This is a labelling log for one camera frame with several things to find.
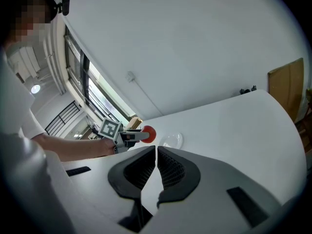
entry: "man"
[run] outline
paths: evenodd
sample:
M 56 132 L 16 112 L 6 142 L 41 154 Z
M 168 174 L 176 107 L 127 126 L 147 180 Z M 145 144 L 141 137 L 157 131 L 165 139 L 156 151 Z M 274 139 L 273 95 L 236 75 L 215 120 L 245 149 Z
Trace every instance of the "man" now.
M 61 161 L 114 154 L 115 145 L 109 139 L 64 140 L 46 135 L 30 111 L 33 96 L 7 64 L 4 51 L 10 45 L 24 40 L 38 25 L 50 23 L 56 16 L 54 0 L 1 0 L 0 5 L 0 132 L 32 139 L 44 150 L 56 152 Z

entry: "red object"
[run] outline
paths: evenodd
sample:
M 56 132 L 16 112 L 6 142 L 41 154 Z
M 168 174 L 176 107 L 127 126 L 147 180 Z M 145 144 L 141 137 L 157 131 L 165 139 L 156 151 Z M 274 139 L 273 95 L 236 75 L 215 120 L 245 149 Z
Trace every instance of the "red object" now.
M 143 143 L 152 143 L 156 138 L 156 131 L 151 126 L 144 126 L 141 132 L 150 134 L 148 138 L 141 140 Z

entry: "window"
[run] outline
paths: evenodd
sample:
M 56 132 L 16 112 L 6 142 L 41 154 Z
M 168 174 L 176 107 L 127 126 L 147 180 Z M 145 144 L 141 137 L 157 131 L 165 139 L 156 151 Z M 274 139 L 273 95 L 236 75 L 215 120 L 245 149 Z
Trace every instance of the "window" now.
M 107 117 L 126 126 L 135 113 L 89 61 L 68 28 L 66 28 L 64 37 L 70 83 L 101 119 Z

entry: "white table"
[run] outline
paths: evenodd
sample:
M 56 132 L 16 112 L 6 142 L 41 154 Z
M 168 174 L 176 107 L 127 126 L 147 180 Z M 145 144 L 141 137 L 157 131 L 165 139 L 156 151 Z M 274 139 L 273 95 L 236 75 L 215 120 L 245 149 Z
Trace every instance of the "white table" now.
M 157 132 L 180 132 L 182 150 L 225 161 L 271 192 L 284 204 L 298 195 L 306 181 L 303 145 L 292 120 L 263 90 L 176 114 L 144 121 Z M 157 169 L 142 191 L 142 204 L 154 214 L 162 190 Z

